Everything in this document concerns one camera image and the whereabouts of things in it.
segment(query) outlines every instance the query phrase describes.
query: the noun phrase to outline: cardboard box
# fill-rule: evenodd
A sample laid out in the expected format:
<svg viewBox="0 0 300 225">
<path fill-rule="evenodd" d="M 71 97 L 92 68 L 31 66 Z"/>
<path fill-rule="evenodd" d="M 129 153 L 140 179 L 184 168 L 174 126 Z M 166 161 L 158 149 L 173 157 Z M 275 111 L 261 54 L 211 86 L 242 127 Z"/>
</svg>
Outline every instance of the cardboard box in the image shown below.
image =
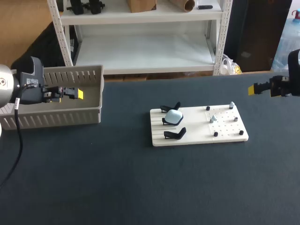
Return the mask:
<svg viewBox="0 0 300 225">
<path fill-rule="evenodd" d="M 132 13 L 156 10 L 157 0 L 127 0 Z"/>
</svg>

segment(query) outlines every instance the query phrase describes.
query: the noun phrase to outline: plastic bag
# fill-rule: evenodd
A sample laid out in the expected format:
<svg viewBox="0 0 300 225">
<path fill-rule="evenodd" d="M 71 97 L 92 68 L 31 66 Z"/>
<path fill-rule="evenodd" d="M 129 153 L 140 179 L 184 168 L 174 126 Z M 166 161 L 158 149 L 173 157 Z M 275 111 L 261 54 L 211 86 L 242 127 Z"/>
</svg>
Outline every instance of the plastic bag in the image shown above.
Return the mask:
<svg viewBox="0 0 300 225">
<path fill-rule="evenodd" d="M 223 61 L 220 67 L 220 75 L 239 75 L 242 71 L 238 64 L 233 62 L 227 55 L 223 54 Z"/>
</svg>

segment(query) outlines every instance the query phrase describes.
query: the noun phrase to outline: black cable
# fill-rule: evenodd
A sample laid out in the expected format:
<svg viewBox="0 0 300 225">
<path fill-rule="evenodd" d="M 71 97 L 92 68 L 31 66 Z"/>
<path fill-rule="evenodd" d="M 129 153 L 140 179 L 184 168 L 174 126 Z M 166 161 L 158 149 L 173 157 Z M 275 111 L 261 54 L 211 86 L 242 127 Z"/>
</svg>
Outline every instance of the black cable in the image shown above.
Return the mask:
<svg viewBox="0 0 300 225">
<path fill-rule="evenodd" d="M 23 87 L 20 88 L 19 93 L 16 97 L 16 101 L 15 101 L 15 125 L 17 127 L 17 132 L 18 132 L 18 136 L 19 136 L 19 140 L 20 140 L 20 148 L 19 148 L 18 156 L 17 156 L 13 166 L 11 167 L 10 171 L 8 172 L 8 174 L 6 175 L 6 177 L 4 178 L 4 180 L 0 184 L 0 190 L 3 188 L 5 183 L 9 180 L 9 178 L 11 177 L 13 172 L 15 171 L 15 168 L 17 167 L 17 165 L 20 161 L 22 152 L 23 152 L 23 138 L 22 138 L 21 129 L 20 129 L 18 110 L 19 110 L 19 102 L 20 102 L 20 99 L 22 97 L 22 94 L 24 93 L 24 91 L 26 91 L 27 89 L 31 89 L 31 88 L 35 88 L 33 86 L 33 84 L 24 85 Z"/>
</svg>

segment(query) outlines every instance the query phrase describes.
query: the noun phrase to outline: black fabric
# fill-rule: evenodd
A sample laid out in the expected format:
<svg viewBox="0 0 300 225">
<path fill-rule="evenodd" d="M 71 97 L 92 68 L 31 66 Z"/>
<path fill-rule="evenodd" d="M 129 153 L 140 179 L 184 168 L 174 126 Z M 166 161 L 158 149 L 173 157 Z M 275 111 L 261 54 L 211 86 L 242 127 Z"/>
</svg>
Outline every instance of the black fabric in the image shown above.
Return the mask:
<svg viewBox="0 0 300 225">
<path fill-rule="evenodd" d="M 74 26 L 70 26 L 70 45 L 71 59 L 74 60 L 78 48 L 78 41 Z M 44 67 L 63 67 L 64 59 L 60 50 L 55 28 L 51 22 L 47 28 L 37 37 L 37 39 L 29 46 L 26 52 L 11 65 L 11 69 L 16 69 L 19 61 L 28 57 L 39 58 Z"/>
<path fill-rule="evenodd" d="M 300 221 L 300 99 L 248 96 L 275 74 L 106 83 L 98 125 L 24 130 L 4 225 L 282 225 Z M 233 101 L 249 140 L 153 147 L 150 109 Z M 0 177 L 17 155 L 0 139 Z"/>
</svg>

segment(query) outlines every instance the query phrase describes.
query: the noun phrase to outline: white shelf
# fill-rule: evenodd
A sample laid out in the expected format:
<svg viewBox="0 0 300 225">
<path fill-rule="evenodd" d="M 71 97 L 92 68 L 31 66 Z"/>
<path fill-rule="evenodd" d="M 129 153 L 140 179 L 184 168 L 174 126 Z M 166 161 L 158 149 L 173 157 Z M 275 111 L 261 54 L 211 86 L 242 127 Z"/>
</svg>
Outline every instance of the white shelf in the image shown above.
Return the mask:
<svg viewBox="0 0 300 225">
<path fill-rule="evenodd" d="M 85 10 L 83 15 L 75 15 L 66 10 L 61 16 L 62 25 L 88 24 L 124 24 L 124 23 L 159 23 L 218 20 L 222 17 L 222 10 L 217 0 L 202 0 L 202 5 L 212 5 L 213 9 L 199 10 L 185 13 L 168 0 L 158 0 L 157 9 L 149 12 L 131 13 L 126 0 L 104 0 L 102 13 L 92 15 Z"/>
<path fill-rule="evenodd" d="M 212 71 L 204 34 L 85 37 L 77 66 L 104 65 L 104 74 Z"/>
</svg>

